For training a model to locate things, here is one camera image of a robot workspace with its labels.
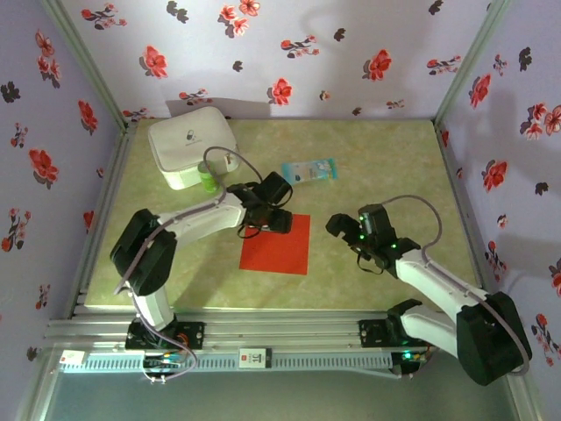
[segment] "gray cable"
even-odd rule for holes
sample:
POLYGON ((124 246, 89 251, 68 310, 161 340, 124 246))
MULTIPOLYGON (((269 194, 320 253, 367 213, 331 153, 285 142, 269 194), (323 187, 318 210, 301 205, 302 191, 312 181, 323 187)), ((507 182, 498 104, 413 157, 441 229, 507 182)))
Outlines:
POLYGON ((209 154, 209 151, 215 150, 215 149, 219 149, 219 150, 224 150, 228 153, 233 153, 234 155, 236 155, 240 160, 242 160, 245 164, 247 164, 247 166, 249 168, 251 168, 253 170, 253 172, 255 173, 256 176, 258 176, 259 181, 263 182, 263 177, 261 176, 260 172, 251 164, 250 161, 248 161, 246 158, 244 158, 242 155, 240 155, 239 153, 237 153, 236 151, 232 151, 231 149, 228 149, 227 147, 222 147, 222 146, 211 146, 208 149, 206 149, 204 151, 204 154, 202 155, 202 160, 205 163, 205 165, 207 166, 207 169, 210 171, 210 174, 213 176, 213 178, 218 182, 218 184, 220 185, 220 187, 222 188, 222 194, 220 195, 220 197, 213 201, 212 203, 206 204, 204 206, 201 206, 199 208, 195 208, 195 209, 187 209, 184 212, 180 213, 179 215, 177 215, 175 218, 171 218, 168 221, 166 221, 165 223, 163 223, 162 225, 158 226, 158 228, 156 228, 146 239, 145 241, 142 243, 142 246, 140 247, 140 249, 138 250, 137 254, 134 256, 134 259, 132 260, 131 265, 129 266, 129 268, 126 270, 126 272, 123 275, 123 278, 121 279, 121 282, 117 285, 117 287, 115 288, 115 291, 113 291, 113 294, 119 294, 120 292, 122 292, 123 290, 129 290, 131 292, 131 297, 132 297, 132 303, 134 305, 135 311, 138 313, 138 317, 140 318, 140 321, 142 322, 142 324, 145 326, 145 328, 153 335, 157 336, 160 339, 165 340, 166 342, 179 347, 180 349, 186 351, 189 355, 191 355, 191 357, 193 357, 193 364, 189 367, 187 367, 186 369, 182 370, 179 373, 174 373, 172 375, 167 375, 167 376, 161 376, 159 379, 154 377, 150 377, 148 376, 148 374, 146 373, 146 371, 143 371, 144 376, 146 376, 146 378, 150 379, 152 382, 166 382, 167 380, 172 380, 176 377, 179 377, 180 375, 184 375, 190 371, 193 371, 197 364, 198 364, 198 359, 196 358, 195 353, 191 350, 191 348, 189 348, 187 345, 182 344, 181 342, 169 338, 167 335, 164 335, 161 332, 158 332, 153 326, 150 325, 150 323, 144 318, 144 316, 142 316, 142 313, 140 312, 140 308, 138 307, 138 303, 136 302, 136 300, 134 299, 134 294, 130 288, 130 284, 128 283, 128 279, 131 277, 132 272, 134 272, 134 269, 136 268, 136 266, 138 265, 138 263, 140 262, 140 259, 142 258, 142 255, 145 253, 146 249, 148 248, 148 246, 150 245, 150 243, 153 241, 153 239, 163 230, 165 230, 168 226, 170 226, 171 224, 177 222, 177 221, 181 221, 182 219, 189 217, 191 215, 195 215, 196 213, 199 212, 203 212, 209 209, 214 208, 215 206, 218 206, 226 197, 226 185, 224 184, 224 182, 218 178, 217 173, 214 171, 214 169, 212 169, 211 166, 209 166, 209 162, 207 160, 207 156, 209 154))
POLYGON ((442 219, 440 218, 440 214, 438 213, 437 208, 435 208, 432 205, 432 203, 430 203, 424 197, 420 197, 420 196, 417 196, 417 195, 400 195, 400 196, 392 197, 391 199, 388 199, 385 202, 382 202, 382 205, 394 202, 394 201, 399 200, 399 199, 405 199, 405 198, 420 200, 421 202, 423 202, 424 204, 429 206, 430 210, 435 214, 435 217, 437 217, 438 234, 435 237, 435 239, 433 239, 431 242, 427 243, 421 249, 421 256, 423 257, 423 261, 424 261, 425 265, 431 266, 436 272, 438 272, 449 283, 453 284, 456 288, 458 288, 460 291, 462 291, 465 295, 467 295, 470 298, 472 298, 473 300, 477 301, 479 304, 481 304, 485 308, 485 310, 487 310, 489 313, 491 313, 491 315, 495 318, 495 320, 497 320, 499 322, 499 324, 503 327, 503 329, 508 333, 510 338, 515 342, 516 346, 518 347, 518 351, 520 351, 520 354, 522 355, 522 368, 518 371, 513 371, 510 374, 511 375, 525 375, 526 373, 528 373, 528 370, 529 370, 529 356, 528 356, 528 353, 526 352, 526 349, 524 348, 524 345, 522 344, 522 342, 520 341, 520 339, 516 335, 515 331, 513 331, 512 327, 510 327, 508 325, 507 321, 504 318, 502 318, 502 316, 497 311, 495 311, 495 309, 493 307, 491 307, 488 303, 486 303, 483 299, 481 299, 476 294, 473 294, 464 285, 457 282, 455 279, 449 277, 442 270, 440 270, 439 268, 434 266, 430 262, 429 258, 427 257, 427 249, 429 247, 434 246, 442 237, 442 230, 443 230, 442 229, 442 219))

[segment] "floral wallpaper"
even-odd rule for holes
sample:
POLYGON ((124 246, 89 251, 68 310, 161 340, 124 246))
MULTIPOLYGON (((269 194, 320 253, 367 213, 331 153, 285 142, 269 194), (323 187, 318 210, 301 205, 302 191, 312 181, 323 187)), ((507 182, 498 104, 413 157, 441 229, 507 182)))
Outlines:
POLYGON ((39 2, 0 14, 0 418, 12 420, 46 322, 63 317, 118 129, 39 2))
POLYGON ((441 127, 489 279, 517 303, 550 420, 561 419, 561 45, 551 42, 561 27, 550 12, 557 6, 513 2, 441 127))
POLYGON ((125 119, 433 118, 489 5, 61 2, 125 119))

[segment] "gray floor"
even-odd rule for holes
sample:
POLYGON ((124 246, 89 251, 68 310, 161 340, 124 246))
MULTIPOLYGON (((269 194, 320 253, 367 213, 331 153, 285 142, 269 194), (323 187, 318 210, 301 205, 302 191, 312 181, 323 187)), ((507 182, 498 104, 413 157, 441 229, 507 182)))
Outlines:
POLYGON ((166 385, 142 375, 63 375, 50 421, 510 421, 506 382, 473 383, 443 353, 413 381, 354 373, 191 374, 166 385))

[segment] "blue package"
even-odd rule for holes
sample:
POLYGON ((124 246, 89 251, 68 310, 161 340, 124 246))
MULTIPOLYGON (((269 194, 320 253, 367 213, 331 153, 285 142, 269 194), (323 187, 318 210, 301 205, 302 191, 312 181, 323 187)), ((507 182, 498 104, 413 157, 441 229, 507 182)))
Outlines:
POLYGON ((337 168, 333 158, 327 160, 292 162, 282 164, 282 176, 291 185, 311 180, 335 180, 337 168))

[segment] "red paper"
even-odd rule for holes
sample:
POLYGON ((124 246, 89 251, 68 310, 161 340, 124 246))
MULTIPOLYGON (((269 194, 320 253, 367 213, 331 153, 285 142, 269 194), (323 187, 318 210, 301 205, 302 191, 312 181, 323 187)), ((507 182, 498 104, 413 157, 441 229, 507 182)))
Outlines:
MULTIPOLYGON (((293 215, 288 234, 262 232, 252 239, 244 239, 239 268, 276 272, 279 274, 308 274, 309 215, 293 215)), ((245 229, 248 237, 256 232, 245 229)))

